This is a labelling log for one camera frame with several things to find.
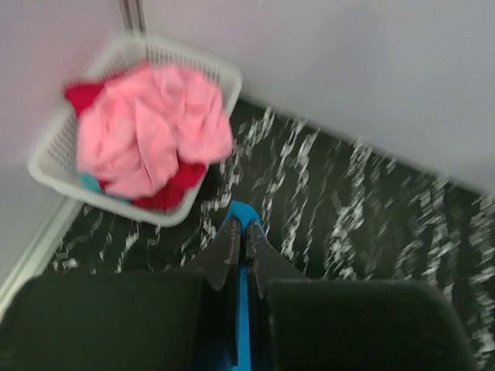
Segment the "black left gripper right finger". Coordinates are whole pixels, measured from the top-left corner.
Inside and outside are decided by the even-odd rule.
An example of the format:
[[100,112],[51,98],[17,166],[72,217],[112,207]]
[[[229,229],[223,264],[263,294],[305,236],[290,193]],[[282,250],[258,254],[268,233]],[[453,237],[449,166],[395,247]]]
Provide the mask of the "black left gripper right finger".
[[258,223],[246,235],[253,370],[474,370],[459,317],[419,281],[307,278]]

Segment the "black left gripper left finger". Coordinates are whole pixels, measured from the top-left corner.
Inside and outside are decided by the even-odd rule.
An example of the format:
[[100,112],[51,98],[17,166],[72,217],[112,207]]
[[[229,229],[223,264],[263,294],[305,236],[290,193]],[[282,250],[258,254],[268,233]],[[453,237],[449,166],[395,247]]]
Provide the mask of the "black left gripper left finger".
[[230,370],[237,364],[241,225],[184,266],[43,274],[1,321],[3,370]]

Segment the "blue t shirt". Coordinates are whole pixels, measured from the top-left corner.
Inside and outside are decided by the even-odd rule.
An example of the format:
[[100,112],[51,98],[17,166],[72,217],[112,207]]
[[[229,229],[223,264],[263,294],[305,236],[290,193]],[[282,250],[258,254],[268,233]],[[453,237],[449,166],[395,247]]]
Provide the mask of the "blue t shirt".
[[227,221],[234,217],[241,225],[240,273],[238,275],[237,300],[237,364],[232,370],[251,370],[251,320],[249,312],[248,268],[254,265],[259,243],[265,233],[256,210],[247,203],[232,201],[225,216]]

